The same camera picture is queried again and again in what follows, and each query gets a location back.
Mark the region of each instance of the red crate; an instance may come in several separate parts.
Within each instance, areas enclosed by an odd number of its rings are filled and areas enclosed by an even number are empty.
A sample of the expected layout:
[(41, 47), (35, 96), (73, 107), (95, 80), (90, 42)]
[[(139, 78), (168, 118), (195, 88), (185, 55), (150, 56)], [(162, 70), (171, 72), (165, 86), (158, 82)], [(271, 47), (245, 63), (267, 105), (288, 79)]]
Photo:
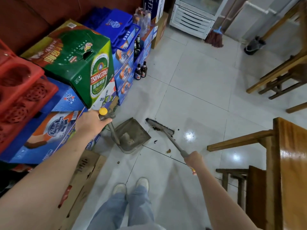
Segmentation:
[(42, 68), (0, 40), (0, 153), (57, 91)]

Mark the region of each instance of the hand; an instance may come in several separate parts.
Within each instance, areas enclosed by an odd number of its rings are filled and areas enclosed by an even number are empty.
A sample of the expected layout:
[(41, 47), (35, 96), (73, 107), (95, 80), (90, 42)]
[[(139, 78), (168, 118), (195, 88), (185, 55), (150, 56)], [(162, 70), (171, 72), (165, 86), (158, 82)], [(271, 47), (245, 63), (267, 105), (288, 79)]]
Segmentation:
[(192, 170), (198, 170), (201, 167), (205, 167), (205, 163), (201, 154), (198, 151), (192, 152), (189, 156), (184, 158), (185, 163)]
[(105, 119), (101, 121), (99, 119), (99, 112), (96, 110), (90, 110), (83, 113), (76, 121), (76, 132), (83, 132), (94, 137), (110, 122), (112, 119)]

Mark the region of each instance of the refrigerator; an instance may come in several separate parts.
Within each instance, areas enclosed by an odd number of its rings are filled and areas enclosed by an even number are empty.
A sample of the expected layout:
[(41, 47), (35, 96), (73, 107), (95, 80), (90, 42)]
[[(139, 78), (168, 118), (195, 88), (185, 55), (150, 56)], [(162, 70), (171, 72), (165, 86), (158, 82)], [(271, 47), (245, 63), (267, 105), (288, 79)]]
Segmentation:
[(170, 25), (205, 39), (228, 0), (176, 0)]

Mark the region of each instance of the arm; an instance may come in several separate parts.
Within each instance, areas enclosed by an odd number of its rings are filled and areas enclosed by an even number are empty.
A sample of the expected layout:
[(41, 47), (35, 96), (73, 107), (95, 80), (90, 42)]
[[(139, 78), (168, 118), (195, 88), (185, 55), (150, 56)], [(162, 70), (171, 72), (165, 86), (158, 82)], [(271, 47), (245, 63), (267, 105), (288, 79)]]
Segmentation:
[(0, 229), (48, 229), (85, 147), (111, 121), (84, 113), (75, 135), (0, 199)]
[(203, 157), (197, 151), (186, 157), (185, 162), (196, 171), (214, 230), (258, 229), (243, 209), (231, 199), (227, 191), (210, 174)]

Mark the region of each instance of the white sneaker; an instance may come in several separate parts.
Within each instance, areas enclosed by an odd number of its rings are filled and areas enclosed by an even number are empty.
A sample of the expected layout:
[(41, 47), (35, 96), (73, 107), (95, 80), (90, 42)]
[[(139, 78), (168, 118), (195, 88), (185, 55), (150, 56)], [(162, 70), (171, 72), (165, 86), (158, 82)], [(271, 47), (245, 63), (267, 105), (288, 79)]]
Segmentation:
[(114, 188), (113, 188), (113, 192), (112, 192), (112, 195), (113, 194), (116, 194), (116, 193), (124, 193), (124, 194), (127, 194), (127, 187), (124, 183), (120, 183), (120, 184), (117, 184)]
[(147, 189), (147, 192), (149, 190), (149, 181), (147, 178), (139, 178), (138, 181), (136, 182), (136, 187), (139, 185), (144, 186)]

